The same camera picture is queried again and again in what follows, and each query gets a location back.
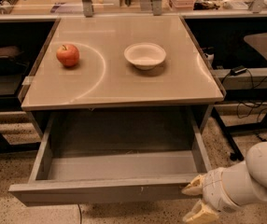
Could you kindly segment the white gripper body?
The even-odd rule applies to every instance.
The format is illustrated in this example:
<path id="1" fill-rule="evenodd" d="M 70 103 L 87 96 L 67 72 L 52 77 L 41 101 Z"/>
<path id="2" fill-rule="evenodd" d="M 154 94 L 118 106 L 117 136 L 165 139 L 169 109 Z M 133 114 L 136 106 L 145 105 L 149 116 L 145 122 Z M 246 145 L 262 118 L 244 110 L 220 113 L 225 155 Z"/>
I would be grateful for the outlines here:
<path id="1" fill-rule="evenodd" d="M 223 172 L 224 168 L 217 168 L 204 176 L 203 199 L 217 213 L 234 213 L 241 207 L 230 198 L 224 189 Z"/>

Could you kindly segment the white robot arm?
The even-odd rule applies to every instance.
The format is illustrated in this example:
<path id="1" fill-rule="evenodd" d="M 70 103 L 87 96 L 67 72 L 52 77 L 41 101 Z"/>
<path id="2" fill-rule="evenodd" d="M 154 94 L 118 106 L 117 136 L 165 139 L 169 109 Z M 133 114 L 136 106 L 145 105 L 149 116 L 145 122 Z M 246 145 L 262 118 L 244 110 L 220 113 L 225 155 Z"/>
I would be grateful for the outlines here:
<path id="1" fill-rule="evenodd" d="M 223 213 L 234 213 L 253 203 L 267 203 L 267 142 L 251 147 L 243 161 L 197 175 L 182 189 L 185 195 L 200 195 L 185 224 L 208 224 Z"/>

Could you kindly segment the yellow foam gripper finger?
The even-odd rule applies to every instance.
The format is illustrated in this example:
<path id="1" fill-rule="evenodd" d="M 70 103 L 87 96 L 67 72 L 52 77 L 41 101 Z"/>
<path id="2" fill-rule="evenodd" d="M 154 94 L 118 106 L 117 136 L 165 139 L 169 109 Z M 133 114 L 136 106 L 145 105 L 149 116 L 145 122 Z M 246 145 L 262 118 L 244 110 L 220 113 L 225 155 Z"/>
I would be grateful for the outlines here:
<path id="1" fill-rule="evenodd" d="M 203 200 L 199 200 L 182 218 L 185 224 L 209 224 L 217 219 L 218 213 Z"/>
<path id="2" fill-rule="evenodd" d="M 203 193 L 204 175 L 197 175 L 181 190 L 185 195 L 196 196 Z"/>

